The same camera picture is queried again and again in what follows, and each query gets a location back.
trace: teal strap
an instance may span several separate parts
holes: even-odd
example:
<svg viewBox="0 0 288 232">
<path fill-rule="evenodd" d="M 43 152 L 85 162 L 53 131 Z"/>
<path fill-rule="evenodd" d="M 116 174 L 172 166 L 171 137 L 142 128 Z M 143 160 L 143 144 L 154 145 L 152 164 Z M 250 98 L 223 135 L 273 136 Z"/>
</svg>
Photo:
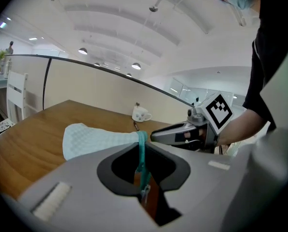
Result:
<svg viewBox="0 0 288 232">
<path fill-rule="evenodd" d="M 145 165 L 145 142 L 148 139 L 148 134 L 142 130 L 137 131 L 137 133 L 139 144 L 139 165 L 136 171 L 142 173 L 140 177 L 140 189 L 144 190 L 151 178 L 151 173 L 146 169 Z"/>
</svg>

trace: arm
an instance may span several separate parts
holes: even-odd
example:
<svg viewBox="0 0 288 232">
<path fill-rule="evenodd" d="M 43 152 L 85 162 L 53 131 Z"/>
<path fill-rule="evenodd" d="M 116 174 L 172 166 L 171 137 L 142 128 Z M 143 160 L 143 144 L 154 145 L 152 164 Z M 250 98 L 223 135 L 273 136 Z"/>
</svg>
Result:
<svg viewBox="0 0 288 232">
<path fill-rule="evenodd" d="M 256 112 L 247 109 L 222 130 L 217 146 L 228 145 L 250 138 L 258 133 L 266 122 Z"/>
</svg>

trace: person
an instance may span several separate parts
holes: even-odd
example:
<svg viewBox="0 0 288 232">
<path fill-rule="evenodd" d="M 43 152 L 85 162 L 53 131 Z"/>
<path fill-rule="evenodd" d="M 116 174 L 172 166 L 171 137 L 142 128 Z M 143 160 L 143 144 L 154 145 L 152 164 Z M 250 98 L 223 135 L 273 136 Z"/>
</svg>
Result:
<svg viewBox="0 0 288 232">
<path fill-rule="evenodd" d="M 9 48 L 6 49 L 7 54 L 13 54 L 14 53 L 13 44 L 14 44 L 14 42 L 10 41 Z"/>
<path fill-rule="evenodd" d="M 252 67 L 243 107 L 247 110 L 220 133 L 217 145 L 228 145 L 257 134 L 267 123 L 275 129 L 273 118 L 260 96 L 288 52 L 288 0 L 223 0 L 241 10 L 259 14 L 260 27 L 252 43 Z"/>
</svg>

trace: ceiling light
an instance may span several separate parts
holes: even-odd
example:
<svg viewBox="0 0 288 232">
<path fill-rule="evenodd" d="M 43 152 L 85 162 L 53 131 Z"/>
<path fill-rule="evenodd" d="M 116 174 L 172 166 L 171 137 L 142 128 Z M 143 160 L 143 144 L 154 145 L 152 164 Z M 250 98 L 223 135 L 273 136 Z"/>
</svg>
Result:
<svg viewBox="0 0 288 232">
<path fill-rule="evenodd" d="M 158 7 L 157 6 L 152 6 L 152 7 L 149 7 L 149 10 L 151 11 L 151 12 L 157 12 L 158 11 Z"/>
<path fill-rule="evenodd" d="M 78 50 L 78 52 L 80 52 L 81 54 L 84 54 L 84 55 L 87 55 L 88 54 L 88 52 L 87 52 L 87 50 L 86 50 L 86 48 L 80 48 L 79 50 Z"/>
<path fill-rule="evenodd" d="M 139 63 L 134 63 L 134 64 L 132 64 L 132 67 L 133 67 L 134 69 L 140 70 L 140 64 L 139 64 Z"/>
<path fill-rule="evenodd" d="M 6 26 L 6 23 L 5 22 L 2 22 L 2 24 L 0 25 L 0 28 L 4 28 Z"/>
</svg>

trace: white ceiling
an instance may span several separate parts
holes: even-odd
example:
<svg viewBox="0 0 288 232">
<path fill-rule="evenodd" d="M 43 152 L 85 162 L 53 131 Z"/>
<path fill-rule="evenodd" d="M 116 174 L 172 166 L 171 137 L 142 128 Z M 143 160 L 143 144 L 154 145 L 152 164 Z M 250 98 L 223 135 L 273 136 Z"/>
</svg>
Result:
<svg viewBox="0 0 288 232">
<path fill-rule="evenodd" d="M 159 1 L 159 10 L 152 13 L 149 7 Z M 259 24 L 254 13 L 219 0 L 14 0 L 5 14 L 45 35 L 70 58 L 119 66 L 121 73 L 138 79 L 204 67 L 250 66 L 247 49 Z M 230 45 L 236 59 L 224 62 L 232 57 Z M 87 56 L 78 53 L 81 47 L 87 48 Z M 192 49 L 211 51 L 207 56 L 197 51 L 203 59 L 196 62 Z M 133 62 L 142 70 L 130 67 Z"/>
</svg>

